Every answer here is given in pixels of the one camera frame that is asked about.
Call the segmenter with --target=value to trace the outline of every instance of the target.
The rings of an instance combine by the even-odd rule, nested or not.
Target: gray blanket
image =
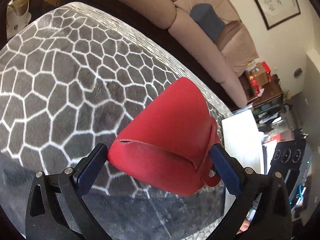
[[[97,143],[110,147],[181,76],[204,94],[222,139],[221,120],[231,114],[225,105],[174,57],[118,19],[71,3],[16,35],[0,51],[0,205],[15,227],[24,234],[35,172],[60,173]],[[179,240],[209,235],[223,215],[224,194],[220,183],[180,197],[106,163],[83,199],[115,240]]]

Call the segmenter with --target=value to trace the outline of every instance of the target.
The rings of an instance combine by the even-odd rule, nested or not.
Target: red cloth
[[[220,181],[218,175],[209,177],[208,152],[215,143],[220,143],[217,123],[201,91],[180,78],[118,135],[108,160],[138,180],[189,196]]]

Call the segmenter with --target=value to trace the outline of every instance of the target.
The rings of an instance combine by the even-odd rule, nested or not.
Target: framed picture
[[[268,30],[301,14],[297,0],[255,0],[255,2]]]

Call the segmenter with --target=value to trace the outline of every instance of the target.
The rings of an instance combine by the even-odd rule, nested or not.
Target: brown sofa
[[[238,77],[245,66],[257,58],[248,30],[229,0],[119,0],[169,33],[191,54],[209,75],[219,83],[238,107],[247,97]],[[216,44],[189,16],[192,7],[209,3],[225,22]]]

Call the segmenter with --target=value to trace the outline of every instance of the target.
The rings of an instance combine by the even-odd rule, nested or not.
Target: wall
[[[303,91],[290,100],[304,132],[309,134],[307,142],[313,149],[310,197],[307,209],[301,213],[304,223],[320,201],[320,55],[315,49],[308,51],[307,55]]]
[[[273,74],[278,74],[284,91],[293,96],[302,91],[307,63],[306,52],[314,46],[314,22],[320,19],[309,0],[298,0],[301,15],[267,30],[254,0],[230,0],[241,20],[248,28],[260,56]],[[320,47],[320,30],[318,31]],[[298,79],[293,73],[302,68],[304,74]]]

